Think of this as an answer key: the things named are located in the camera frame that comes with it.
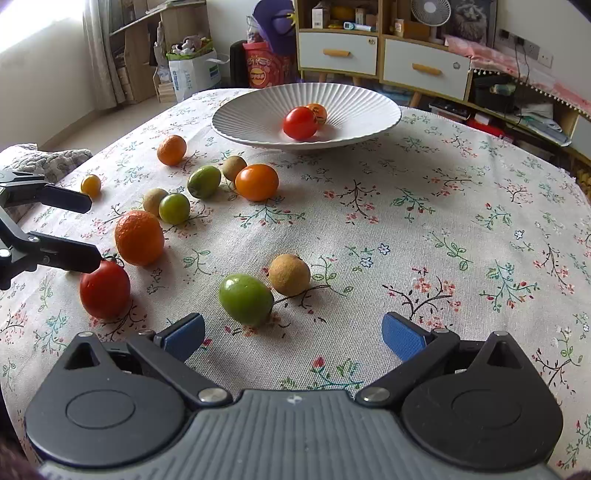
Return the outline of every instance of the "ribbed ceramic bowl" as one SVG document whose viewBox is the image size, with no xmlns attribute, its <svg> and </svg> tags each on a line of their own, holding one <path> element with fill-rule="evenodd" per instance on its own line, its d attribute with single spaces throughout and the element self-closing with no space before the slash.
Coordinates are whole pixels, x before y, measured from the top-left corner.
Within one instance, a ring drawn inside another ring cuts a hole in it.
<svg viewBox="0 0 591 480">
<path fill-rule="evenodd" d="M 293 140 L 283 132 L 283 119 L 292 108 L 309 103 L 323 105 L 328 120 L 309 140 Z M 338 83 L 290 83 L 230 100 L 217 109 L 212 127 L 221 136 L 244 145 L 315 150 L 376 137 L 401 117 L 396 103 L 372 90 Z"/>
</svg>

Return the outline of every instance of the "box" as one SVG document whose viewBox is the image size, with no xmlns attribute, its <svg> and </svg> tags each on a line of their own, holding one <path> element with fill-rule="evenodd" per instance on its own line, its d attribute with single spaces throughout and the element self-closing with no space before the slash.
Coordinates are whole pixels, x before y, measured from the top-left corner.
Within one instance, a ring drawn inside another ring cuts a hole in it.
<svg viewBox="0 0 591 480">
<path fill-rule="evenodd" d="M 355 23 L 365 25 L 365 8 L 355 9 Z"/>
<path fill-rule="evenodd" d="M 429 25 L 397 18 L 394 24 L 394 35 L 401 38 L 428 41 L 431 34 Z"/>
<path fill-rule="evenodd" d="M 326 28 L 330 20 L 330 7 L 327 2 L 320 2 L 312 9 L 312 28 Z"/>
</svg>

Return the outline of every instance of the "blue gripper pad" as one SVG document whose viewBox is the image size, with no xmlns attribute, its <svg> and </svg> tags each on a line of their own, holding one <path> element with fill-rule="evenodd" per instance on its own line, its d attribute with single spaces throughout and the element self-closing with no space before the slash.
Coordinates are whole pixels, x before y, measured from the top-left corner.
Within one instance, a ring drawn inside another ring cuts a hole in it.
<svg viewBox="0 0 591 480">
<path fill-rule="evenodd" d="M 162 339 L 162 350 L 185 362 L 205 339 L 205 320 L 200 314 Z"/>
<path fill-rule="evenodd" d="M 413 357 L 427 346 L 423 335 L 413 331 L 400 320 L 387 313 L 382 319 L 382 338 L 386 345 L 403 362 Z"/>
</svg>

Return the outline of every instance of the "yellow cherry tomato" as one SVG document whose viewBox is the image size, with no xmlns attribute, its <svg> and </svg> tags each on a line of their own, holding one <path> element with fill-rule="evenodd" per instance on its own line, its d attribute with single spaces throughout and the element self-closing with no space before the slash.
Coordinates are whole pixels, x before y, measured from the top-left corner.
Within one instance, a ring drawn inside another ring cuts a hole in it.
<svg viewBox="0 0 591 480">
<path fill-rule="evenodd" d="M 98 197 L 100 192 L 100 178 L 96 175 L 88 175 L 82 180 L 80 191 L 86 193 L 91 199 Z"/>
<path fill-rule="evenodd" d="M 324 108 L 319 103 L 311 103 L 306 105 L 310 110 L 314 112 L 314 116 L 316 117 L 316 121 L 320 125 L 324 125 L 326 123 L 326 119 L 328 118 L 328 113 L 326 112 L 326 108 Z"/>
</svg>

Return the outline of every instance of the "pink blanket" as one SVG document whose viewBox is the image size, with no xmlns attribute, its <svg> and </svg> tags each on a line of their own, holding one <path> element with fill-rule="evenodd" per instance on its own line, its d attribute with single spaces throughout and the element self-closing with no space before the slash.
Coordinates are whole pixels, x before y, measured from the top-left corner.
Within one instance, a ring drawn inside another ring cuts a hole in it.
<svg viewBox="0 0 591 480">
<path fill-rule="evenodd" d="M 526 80 L 529 70 L 528 85 L 539 88 L 549 95 L 564 100 L 572 107 L 578 108 L 591 116 L 591 101 L 582 98 L 568 87 L 565 87 L 565 85 L 552 77 L 552 75 L 537 70 L 535 67 L 529 69 L 521 61 L 519 62 L 518 68 L 514 57 L 472 41 L 450 35 L 446 36 L 446 40 L 449 43 L 449 50 L 452 53 L 472 59 L 472 68 L 504 72 L 515 78 L 519 78 L 518 72 L 521 72 L 520 80 L 522 82 Z"/>
</svg>

